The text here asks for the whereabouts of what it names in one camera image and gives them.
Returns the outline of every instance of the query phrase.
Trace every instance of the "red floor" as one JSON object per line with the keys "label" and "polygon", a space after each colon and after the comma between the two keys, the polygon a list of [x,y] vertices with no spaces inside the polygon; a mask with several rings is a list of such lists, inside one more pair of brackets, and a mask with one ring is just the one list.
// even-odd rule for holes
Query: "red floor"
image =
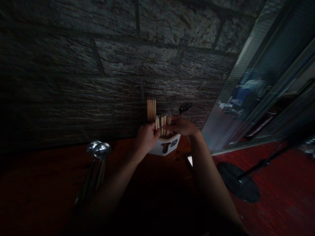
{"label": "red floor", "polygon": [[[267,158],[277,143],[214,156],[243,170]],[[292,149],[261,169],[254,181],[261,192],[258,203],[233,196],[250,235],[315,235],[315,162],[310,154]]]}

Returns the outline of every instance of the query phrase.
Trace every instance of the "table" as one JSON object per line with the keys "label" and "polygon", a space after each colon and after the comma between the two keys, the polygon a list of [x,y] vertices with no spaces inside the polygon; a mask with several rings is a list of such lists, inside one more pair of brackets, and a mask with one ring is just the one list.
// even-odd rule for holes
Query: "table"
{"label": "table", "polygon": [[[134,143],[134,139],[109,142],[106,176],[110,174]],[[0,176],[0,234],[57,235],[67,224],[74,201],[87,175],[92,157],[87,145],[55,148],[23,154],[3,155],[11,160]],[[165,157],[147,155],[138,165],[122,202],[139,194],[156,194],[152,186],[160,186],[160,204],[169,203],[169,188],[179,187],[195,194],[192,169],[186,157],[190,143],[181,136],[177,150]]]}

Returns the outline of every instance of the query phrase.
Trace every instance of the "mortar line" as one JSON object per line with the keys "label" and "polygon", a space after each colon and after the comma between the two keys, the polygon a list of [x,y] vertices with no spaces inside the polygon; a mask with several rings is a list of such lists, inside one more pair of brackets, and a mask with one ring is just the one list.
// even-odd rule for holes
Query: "mortar line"
{"label": "mortar line", "polygon": [[197,93],[197,99],[199,98],[199,95],[200,95],[200,91],[202,90],[202,88],[203,88],[203,86],[204,86],[204,83],[205,83],[205,81],[204,80],[202,80],[201,82],[200,82],[200,88],[199,88],[199,91],[198,91],[198,93]]}
{"label": "mortar line", "polygon": [[113,116],[113,122],[115,123],[115,122],[117,121],[117,119],[116,119],[116,114],[115,114],[114,106],[113,106],[112,104],[110,105],[110,109],[111,109],[112,116]]}
{"label": "mortar line", "polygon": [[179,55],[179,60],[178,60],[177,78],[179,78],[180,66],[181,66],[181,61],[183,60],[184,49],[180,47],[179,52],[180,52],[180,55]]}
{"label": "mortar line", "polygon": [[171,45],[171,44],[165,44],[165,43],[156,43],[156,42],[145,41],[142,39],[132,38],[132,37],[121,37],[117,35],[103,35],[99,33],[81,32],[81,31],[69,30],[69,29],[63,29],[63,28],[52,29],[52,28],[47,28],[43,26],[34,26],[34,25],[28,25],[28,24],[16,23],[16,22],[8,23],[6,21],[0,21],[0,27],[25,30],[28,33],[35,31],[41,34],[58,34],[62,36],[85,37],[89,39],[98,38],[104,41],[109,41],[109,42],[114,42],[114,43],[120,42],[120,43],[127,43],[127,44],[139,44],[139,45],[148,45],[148,46],[167,48],[167,49],[177,49],[177,50],[179,50],[180,48],[183,48],[191,52],[211,53],[215,55],[225,55],[225,56],[230,56],[230,57],[238,57],[239,55],[239,53],[222,52],[222,51],[217,51],[217,50],[208,49],[208,48],[197,48],[197,47]]}
{"label": "mortar line", "polygon": [[93,55],[94,55],[94,58],[96,61],[98,71],[99,71],[100,75],[105,75],[104,68],[103,68],[101,59],[99,57],[99,53],[97,51],[97,46],[96,46],[95,40],[92,37],[90,37],[89,40],[90,40],[91,49],[92,49],[92,52],[93,52]]}
{"label": "mortar line", "polygon": [[45,77],[67,77],[67,78],[106,78],[106,79],[142,79],[142,80],[183,80],[183,81],[201,81],[200,77],[177,77],[177,76],[132,76],[132,75],[100,75],[100,74],[69,74],[69,73],[42,73],[42,72],[19,72],[19,71],[0,71],[2,76],[45,76]]}
{"label": "mortar line", "polygon": [[140,79],[140,83],[141,83],[141,98],[143,101],[145,101],[145,97],[144,97],[144,83],[143,83],[143,79]]}
{"label": "mortar line", "polygon": [[[200,103],[200,102],[214,102],[215,99],[194,99],[194,100],[159,100],[157,103],[171,103],[171,102],[194,102],[194,103]],[[145,101],[132,101],[132,102],[102,102],[102,103],[56,103],[56,104],[18,104],[18,103],[12,103],[8,104],[5,107],[9,108],[45,108],[47,105],[49,107],[60,107],[60,108],[66,108],[66,107],[101,107],[101,106],[108,106],[109,108],[112,105],[139,105],[139,104],[146,104]]]}
{"label": "mortar line", "polygon": [[86,133],[85,129],[81,126],[80,130],[82,131],[82,133],[84,134],[85,138],[87,140],[90,140],[90,137],[88,136],[88,134]]}
{"label": "mortar line", "polygon": [[219,38],[220,38],[220,35],[222,33],[222,30],[223,30],[223,26],[225,24],[225,21],[226,21],[226,15],[221,19],[221,22],[220,22],[220,25],[219,25],[219,28],[218,28],[218,31],[217,31],[217,36],[216,36],[216,39],[214,40],[214,43],[212,45],[212,48],[215,50],[216,47],[217,47],[217,44],[218,44],[218,41],[219,41]]}
{"label": "mortar line", "polygon": [[140,35],[139,0],[135,0],[135,17],[136,17],[136,33],[137,33],[137,38],[141,38],[141,35]]}

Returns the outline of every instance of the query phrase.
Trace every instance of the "gray stone tile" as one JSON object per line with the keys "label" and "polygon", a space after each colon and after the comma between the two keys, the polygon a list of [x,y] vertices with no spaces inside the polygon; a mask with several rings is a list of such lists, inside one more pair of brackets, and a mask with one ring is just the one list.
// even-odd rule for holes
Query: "gray stone tile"
{"label": "gray stone tile", "polygon": [[[198,115],[208,115],[214,104],[215,104],[216,100],[210,100],[210,101],[203,101],[203,102],[193,102],[193,107],[187,111],[182,113],[183,116],[198,116]],[[179,107],[182,104],[182,102],[176,102],[174,104],[174,108],[173,108],[173,114],[179,114]]]}
{"label": "gray stone tile", "polygon": [[0,45],[2,71],[98,73],[85,38],[15,33]]}
{"label": "gray stone tile", "polygon": [[106,75],[176,76],[176,49],[96,40]]}
{"label": "gray stone tile", "polygon": [[82,143],[88,141],[81,129],[36,130],[34,135],[41,146]]}
{"label": "gray stone tile", "polygon": [[60,103],[57,92],[44,77],[10,76],[0,80],[0,100],[7,103]]}
{"label": "gray stone tile", "polygon": [[107,105],[28,108],[25,112],[40,127],[104,124],[113,121],[111,109]]}
{"label": "gray stone tile", "polygon": [[216,50],[240,53],[255,24],[245,17],[228,16],[220,34]]}
{"label": "gray stone tile", "polygon": [[217,6],[258,17],[267,0],[207,0]]}
{"label": "gray stone tile", "polygon": [[110,141],[113,139],[130,138],[137,135],[142,122],[117,123],[111,126],[86,126],[85,132],[91,140]]}
{"label": "gray stone tile", "polygon": [[228,56],[184,51],[179,76],[225,80],[236,60],[237,58]]}
{"label": "gray stone tile", "polygon": [[172,102],[163,103],[157,101],[157,115],[165,112],[172,112]]}
{"label": "gray stone tile", "polygon": [[117,121],[147,121],[146,102],[139,102],[138,104],[114,104],[113,107]]}
{"label": "gray stone tile", "polygon": [[206,121],[207,121],[207,117],[202,117],[202,116],[194,116],[190,118],[190,122],[199,128],[203,127]]}
{"label": "gray stone tile", "polygon": [[128,102],[141,100],[140,79],[54,78],[70,103]]}
{"label": "gray stone tile", "polygon": [[217,99],[225,82],[225,80],[207,80],[200,90],[198,99]]}
{"label": "gray stone tile", "polygon": [[147,99],[196,99],[200,81],[144,79],[144,97]]}
{"label": "gray stone tile", "polygon": [[140,32],[146,40],[212,48],[220,19],[209,8],[181,1],[139,0]]}
{"label": "gray stone tile", "polygon": [[111,35],[136,35],[132,0],[13,0],[3,4],[19,22]]}
{"label": "gray stone tile", "polygon": [[1,114],[3,133],[15,133],[32,128],[18,110],[1,108]]}

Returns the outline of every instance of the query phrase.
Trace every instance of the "brick wall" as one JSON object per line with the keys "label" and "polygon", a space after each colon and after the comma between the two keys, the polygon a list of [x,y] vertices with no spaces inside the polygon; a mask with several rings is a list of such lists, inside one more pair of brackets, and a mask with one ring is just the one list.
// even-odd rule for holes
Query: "brick wall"
{"label": "brick wall", "polygon": [[264,4],[3,2],[2,151],[133,137],[147,98],[203,127]]}

